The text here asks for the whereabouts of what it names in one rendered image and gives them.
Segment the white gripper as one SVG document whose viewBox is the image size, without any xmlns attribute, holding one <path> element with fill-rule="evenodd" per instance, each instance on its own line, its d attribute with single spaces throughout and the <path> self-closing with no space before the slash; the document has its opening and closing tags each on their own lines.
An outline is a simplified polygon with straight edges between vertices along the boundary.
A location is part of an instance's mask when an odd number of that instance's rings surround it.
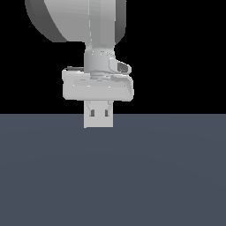
<svg viewBox="0 0 226 226">
<path fill-rule="evenodd" d="M 128 75 L 111 74 L 93 78 L 89 73 L 62 70 L 63 97 L 65 100 L 108 101 L 107 109 L 112 109 L 113 101 L 130 102 L 133 99 L 133 80 Z"/>
</svg>

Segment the white two-prong charger block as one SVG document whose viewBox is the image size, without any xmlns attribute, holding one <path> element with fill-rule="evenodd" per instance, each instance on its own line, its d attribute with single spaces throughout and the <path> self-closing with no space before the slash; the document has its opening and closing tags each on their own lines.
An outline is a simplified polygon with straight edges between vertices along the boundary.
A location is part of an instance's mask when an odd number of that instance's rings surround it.
<svg viewBox="0 0 226 226">
<path fill-rule="evenodd" d="M 84 127 L 112 127 L 113 126 L 113 106 L 107 109 L 108 101 L 92 101 L 90 108 L 88 101 L 84 101 Z"/>
</svg>

